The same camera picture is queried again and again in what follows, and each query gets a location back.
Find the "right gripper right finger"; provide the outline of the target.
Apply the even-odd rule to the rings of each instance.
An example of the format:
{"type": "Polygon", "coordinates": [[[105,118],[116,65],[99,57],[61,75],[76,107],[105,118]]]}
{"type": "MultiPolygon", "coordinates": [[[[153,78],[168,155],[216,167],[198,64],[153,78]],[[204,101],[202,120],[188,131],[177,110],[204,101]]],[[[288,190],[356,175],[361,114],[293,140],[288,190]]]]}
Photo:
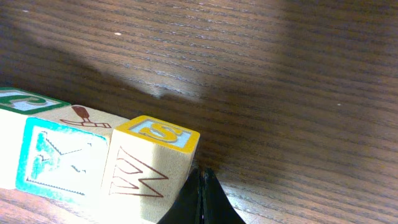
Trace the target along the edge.
{"type": "Polygon", "coordinates": [[[205,169],[201,189],[204,224],[246,224],[230,204],[212,169],[205,169]]]}

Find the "yellow-sided wooden block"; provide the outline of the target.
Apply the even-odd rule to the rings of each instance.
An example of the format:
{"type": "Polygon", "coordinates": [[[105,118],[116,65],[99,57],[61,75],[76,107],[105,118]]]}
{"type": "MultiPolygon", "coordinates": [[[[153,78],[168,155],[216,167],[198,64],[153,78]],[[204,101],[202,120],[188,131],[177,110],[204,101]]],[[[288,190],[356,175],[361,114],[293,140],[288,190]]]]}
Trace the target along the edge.
{"type": "Polygon", "coordinates": [[[1,188],[14,189],[27,118],[69,106],[65,101],[13,87],[1,88],[1,188]]]}

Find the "wooden block mid table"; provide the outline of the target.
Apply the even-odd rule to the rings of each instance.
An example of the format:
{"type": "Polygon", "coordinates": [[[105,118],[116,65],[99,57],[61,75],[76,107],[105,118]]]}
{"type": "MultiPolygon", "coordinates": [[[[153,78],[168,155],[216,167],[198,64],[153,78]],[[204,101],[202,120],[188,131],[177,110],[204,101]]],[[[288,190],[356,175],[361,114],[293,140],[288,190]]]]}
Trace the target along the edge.
{"type": "Polygon", "coordinates": [[[119,220],[163,217],[188,177],[199,138],[146,115],[113,130],[101,189],[119,220]]]}

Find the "blue X wooden block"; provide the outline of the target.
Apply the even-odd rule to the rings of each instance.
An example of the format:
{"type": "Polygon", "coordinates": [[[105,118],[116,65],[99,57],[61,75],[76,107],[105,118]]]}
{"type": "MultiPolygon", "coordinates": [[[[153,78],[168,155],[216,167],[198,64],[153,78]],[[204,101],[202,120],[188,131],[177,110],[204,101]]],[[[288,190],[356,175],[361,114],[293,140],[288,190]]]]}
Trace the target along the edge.
{"type": "Polygon", "coordinates": [[[82,105],[29,117],[16,189],[72,203],[97,198],[113,130],[125,122],[82,105]]]}

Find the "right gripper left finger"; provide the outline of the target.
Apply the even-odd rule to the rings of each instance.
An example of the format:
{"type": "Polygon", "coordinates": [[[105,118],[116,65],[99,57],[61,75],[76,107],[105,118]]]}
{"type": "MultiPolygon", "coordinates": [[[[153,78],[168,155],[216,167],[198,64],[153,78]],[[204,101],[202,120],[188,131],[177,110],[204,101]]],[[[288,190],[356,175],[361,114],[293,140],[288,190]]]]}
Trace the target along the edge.
{"type": "Polygon", "coordinates": [[[193,169],[177,198],[158,224],[199,224],[201,212],[200,171],[193,169]]]}

